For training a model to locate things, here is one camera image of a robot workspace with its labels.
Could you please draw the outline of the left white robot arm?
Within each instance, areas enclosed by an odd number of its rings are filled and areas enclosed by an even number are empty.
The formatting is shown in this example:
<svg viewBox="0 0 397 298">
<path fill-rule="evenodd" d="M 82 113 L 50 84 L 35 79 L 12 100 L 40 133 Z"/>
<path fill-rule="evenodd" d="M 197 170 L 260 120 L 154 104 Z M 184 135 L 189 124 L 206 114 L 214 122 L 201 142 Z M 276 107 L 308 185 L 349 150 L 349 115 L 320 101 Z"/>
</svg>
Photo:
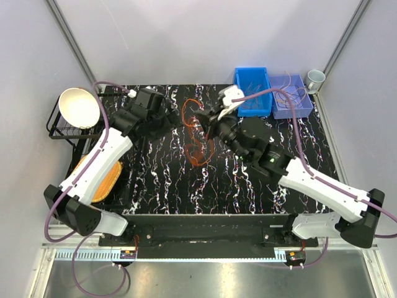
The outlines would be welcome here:
<svg viewBox="0 0 397 298">
<path fill-rule="evenodd" d="M 116 162 L 142 138 L 160 139 L 181 124 L 174 106 L 165 95 L 140 89 L 132 103 L 104 117 L 105 129 L 80 166 L 59 186 L 49 185 L 44 198 L 49 207 L 44 233 L 55 218 L 73 233 L 88 236 L 106 233 L 122 246 L 133 241 L 134 231 L 125 217 L 92 205 L 94 194 Z"/>
</svg>

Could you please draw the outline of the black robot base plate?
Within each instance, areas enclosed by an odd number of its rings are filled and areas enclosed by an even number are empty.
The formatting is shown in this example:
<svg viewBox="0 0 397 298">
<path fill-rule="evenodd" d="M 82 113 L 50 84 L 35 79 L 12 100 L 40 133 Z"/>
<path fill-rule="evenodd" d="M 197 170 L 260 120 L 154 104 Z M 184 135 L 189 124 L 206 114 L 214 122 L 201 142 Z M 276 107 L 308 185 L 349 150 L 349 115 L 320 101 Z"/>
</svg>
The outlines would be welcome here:
<svg viewBox="0 0 397 298">
<path fill-rule="evenodd" d="M 138 259 L 150 261 L 282 261 L 276 248 L 319 248 L 317 238 L 285 241 L 288 215 L 129 215 L 122 238 L 106 235 L 99 246 L 138 245 Z"/>
</svg>

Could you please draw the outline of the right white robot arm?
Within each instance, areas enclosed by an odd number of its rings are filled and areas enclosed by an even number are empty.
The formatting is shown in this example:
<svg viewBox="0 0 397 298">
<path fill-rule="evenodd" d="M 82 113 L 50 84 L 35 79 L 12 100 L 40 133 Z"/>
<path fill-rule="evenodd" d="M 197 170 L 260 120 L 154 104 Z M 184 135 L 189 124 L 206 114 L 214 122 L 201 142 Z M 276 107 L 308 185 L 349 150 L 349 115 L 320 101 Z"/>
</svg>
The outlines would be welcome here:
<svg viewBox="0 0 397 298">
<path fill-rule="evenodd" d="M 359 248 L 370 248 L 375 238 L 385 195 L 378 189 L 363 191 L 343 184 L 269 142 L 258 132 L 258 117 L 237 120 L 234 115 L 219 118 L 215 109 L 195 111 L 205 136 L 221 140 L 246 166 L 249 174 L 263 183 L 277 183 L 298 191 L 328 207 L 327 214 L 292 214 L 278 238 L 289 246 L 318 237 L 342 238 Z"/>
</svg>

